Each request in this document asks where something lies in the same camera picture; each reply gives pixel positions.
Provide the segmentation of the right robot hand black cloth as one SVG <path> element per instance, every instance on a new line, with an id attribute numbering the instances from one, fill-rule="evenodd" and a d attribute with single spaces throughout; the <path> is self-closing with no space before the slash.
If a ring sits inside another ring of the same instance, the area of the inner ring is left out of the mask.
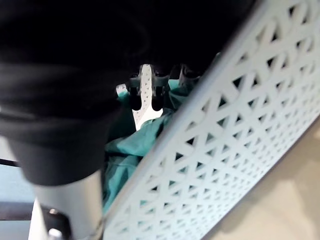
<path id="1" fill-rule="evenodd" d="M 150 64 L 202 74 L 252 0 L 3 0 L 0 134 L 33 186 L 44 229 L 103 236 L 104 145 L 116 87 Z"/>

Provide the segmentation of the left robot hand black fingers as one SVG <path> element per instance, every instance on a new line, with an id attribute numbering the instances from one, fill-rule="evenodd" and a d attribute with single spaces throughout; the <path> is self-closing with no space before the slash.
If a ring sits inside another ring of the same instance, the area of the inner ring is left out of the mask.
<path id="1" fill-rule="evenodd" d="M 142 73 L 140 72 L 132 75 L 126 83 L 130 106 L 135 111 L 139 111 L 142 108 L 141 81 Z M 168 81 L 169 75 L 160 75 L 157 72 L 151 73 L 151 107 L 154 111 L 159 111 L 164 106 Z"/>

